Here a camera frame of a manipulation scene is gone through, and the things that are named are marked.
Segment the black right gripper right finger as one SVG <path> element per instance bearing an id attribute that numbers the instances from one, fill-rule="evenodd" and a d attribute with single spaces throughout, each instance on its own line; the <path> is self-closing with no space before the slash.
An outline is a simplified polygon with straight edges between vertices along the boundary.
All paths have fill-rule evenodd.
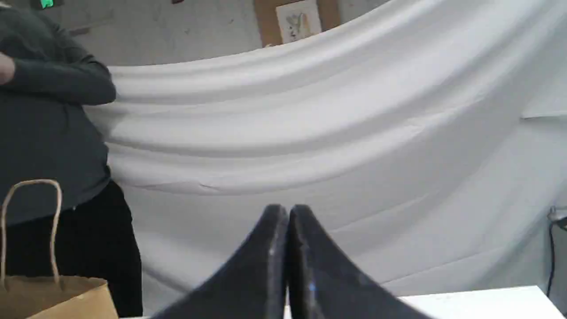
<path id="1" fill-rule="evenodd" d="M 361 271 L 306 205 L 296 205 L 290 212 L 288 285 L 294 319 L 427 317 Z"/>

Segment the person's hand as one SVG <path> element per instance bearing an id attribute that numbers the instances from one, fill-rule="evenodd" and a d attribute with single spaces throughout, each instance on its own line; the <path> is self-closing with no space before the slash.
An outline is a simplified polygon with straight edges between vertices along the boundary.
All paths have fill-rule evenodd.
<path id="1" fill-rule="evenodd" d="M 12 81 L 16 72 L 16 64 L 10 56 L 0 53 L 0 85 L 6 85 Z"/>

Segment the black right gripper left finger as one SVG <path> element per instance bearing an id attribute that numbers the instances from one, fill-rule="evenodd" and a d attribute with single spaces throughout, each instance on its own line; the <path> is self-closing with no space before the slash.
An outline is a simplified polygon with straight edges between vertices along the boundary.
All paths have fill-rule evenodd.
<path id="1" fill-rule="evenodd" d="M 156 319 L 282 319 L 286 305 L 289 215 L 266 206 L 230 259 L 200 287 L 156 313 Z"/>

